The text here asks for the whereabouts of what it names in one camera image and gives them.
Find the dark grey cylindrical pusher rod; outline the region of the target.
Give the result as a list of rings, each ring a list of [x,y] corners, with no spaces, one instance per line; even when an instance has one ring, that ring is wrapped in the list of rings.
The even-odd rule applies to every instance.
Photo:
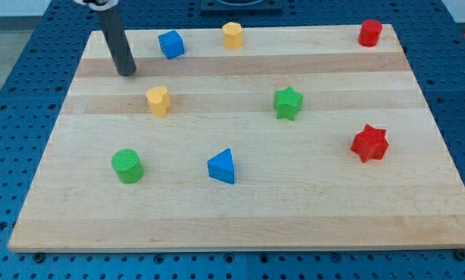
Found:
[[[136,64],[121,20],[118,5],[108,10],[95,10],[117,73],[133,75]]]

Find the white rod holder collar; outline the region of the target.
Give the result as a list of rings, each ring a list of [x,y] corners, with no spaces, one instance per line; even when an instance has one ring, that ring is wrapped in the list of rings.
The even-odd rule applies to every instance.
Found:
[[[118,5],[119,0],[73,0],[79,5],[87,5],[92,10],[108,10]]]

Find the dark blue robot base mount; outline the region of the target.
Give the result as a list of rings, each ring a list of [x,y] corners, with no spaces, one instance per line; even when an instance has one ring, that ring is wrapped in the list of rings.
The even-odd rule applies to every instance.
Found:
[[[200,15],[221,12],[281,12],[282,0],[200,0]]]

